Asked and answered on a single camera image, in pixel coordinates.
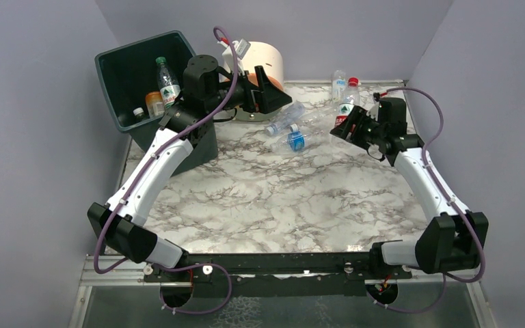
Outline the red label bottle red cap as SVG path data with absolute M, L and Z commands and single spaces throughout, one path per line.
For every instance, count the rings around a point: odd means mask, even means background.
M 336 119 L 334 127 L 340 126 L 349 116 L 356 105 L 360 104 L 360 80 L 357 77 L 350 77 L 347 86 L 342 91 L 337 105 Z

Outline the clear bottle blue white label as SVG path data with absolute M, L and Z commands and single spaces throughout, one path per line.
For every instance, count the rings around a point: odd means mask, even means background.
M 342 93 L 347 86 L 347 75 L 343 70 L 336 70 L 332 74 L 332 90 L 331 90 L 331 101 L 336 104 L 340 101 Z

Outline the green label water bottle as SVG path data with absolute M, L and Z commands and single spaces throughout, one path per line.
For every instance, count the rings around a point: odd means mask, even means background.
M 166 58 L 155 59 L 157 65 L 157 83 L 165 108 L 171 107 L 178 98 L 181 88 L 175 74 L 167 64 Z

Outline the orange label juice bottle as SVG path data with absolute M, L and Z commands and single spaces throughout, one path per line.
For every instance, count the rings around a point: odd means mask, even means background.
M 160 117 L 165 112 L 165 106 L 160 92 L 150 92 L 145 97 L 148 114 L 151 118 Z

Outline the green jasmine tea bottle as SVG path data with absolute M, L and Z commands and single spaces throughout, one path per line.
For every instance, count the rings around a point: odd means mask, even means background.
M 138 107 L 138 108 L 134 109 L 133 110 L 133 115 L 135 116 L 135 119 L 136 119 L 137 122 L 143 122 L 144 120 L 147 119 L 146 112 L 141 107 Z

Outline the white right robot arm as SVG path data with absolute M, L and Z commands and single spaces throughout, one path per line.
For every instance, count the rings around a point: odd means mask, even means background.
M 407 266 L 425 273 L 480 269 L 489 223 L 482 212 L 472 212 L 447 187 L 434 168 L 419 135 L 407 131 L 407 105 L 401 98 L 382 98 L 377 116 L 361 106 L 339 106 L 331 135 L 365 151 L 372 146 L 407 181 L 419 201 L 428 226 L 419 239 L 375 244 L 375 265 Z

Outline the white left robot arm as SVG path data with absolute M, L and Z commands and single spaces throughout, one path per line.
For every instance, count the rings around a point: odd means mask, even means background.
M 144 228 L 157 196 L 178 166 L 198 153 L 202 140 L 213 136 L 213 116 L 240 107 L 253 113 L 272 113 L 292 98 L 275 86 L 262 66 L 256 82 L 248 73 L 224 70 L 210 55 L 192 57 L 183 72 L 181 98 L 167 109 L 153 142 L 124 185 L 105 203 L 93 203 L 87 217 L 98 238 L 94 258 L 108 245 L 135 263 L 149 262 L 172 269 L 185 250 Z

